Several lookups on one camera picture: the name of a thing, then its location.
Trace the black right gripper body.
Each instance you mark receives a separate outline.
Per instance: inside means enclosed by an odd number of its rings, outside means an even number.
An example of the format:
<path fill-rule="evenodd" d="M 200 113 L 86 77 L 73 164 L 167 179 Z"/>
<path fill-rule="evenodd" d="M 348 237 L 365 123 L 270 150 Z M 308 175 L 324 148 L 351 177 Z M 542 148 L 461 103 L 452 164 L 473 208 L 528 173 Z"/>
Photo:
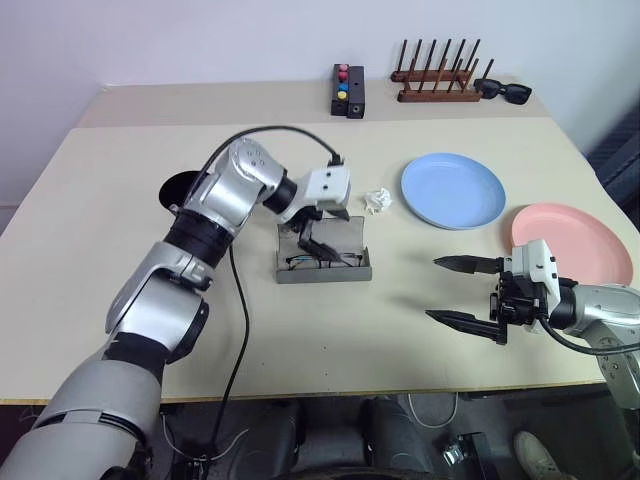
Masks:
<path fill-rule="evenodd" d="M 508 325 L 532 326 L 547 318 L 547 289 L 543 283 L 511 272 L 499 274 L 495 292 L 490 295 L 493 333 L 506 333 Z"/>

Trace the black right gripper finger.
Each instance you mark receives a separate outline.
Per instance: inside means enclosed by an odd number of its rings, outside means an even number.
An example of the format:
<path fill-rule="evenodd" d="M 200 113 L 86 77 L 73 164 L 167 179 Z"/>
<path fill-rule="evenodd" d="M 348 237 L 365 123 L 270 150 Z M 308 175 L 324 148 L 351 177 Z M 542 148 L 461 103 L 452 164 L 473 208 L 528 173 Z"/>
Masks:
<path fill-rule="evenodd" d="M 456 331 L 483 337 L 498 345 L 507 343 L 505 323 L 478 320 L 474 315 L 451 310 L 426 310 L 425 314 Z"/>
<path fill-rule="evenodd" d="M 487 258 L 472 255 L 443 256 L 433 260 L 433 263 L 451 271 L 466 274 L 499 274 L 504 271 L 504 258 Z"/>

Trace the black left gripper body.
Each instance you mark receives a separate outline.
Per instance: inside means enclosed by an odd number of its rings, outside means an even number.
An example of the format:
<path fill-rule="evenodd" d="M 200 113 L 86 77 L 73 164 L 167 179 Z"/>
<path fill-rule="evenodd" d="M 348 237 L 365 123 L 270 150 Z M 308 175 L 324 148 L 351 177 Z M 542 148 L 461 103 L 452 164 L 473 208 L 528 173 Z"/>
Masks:
<path fill-rule="evenodd" d="M 289 220 L 289 229 L 301 234 L 313 222 L 323 219 L 324 212 L 315 206 L 306 206 L 297 211 Z"/>

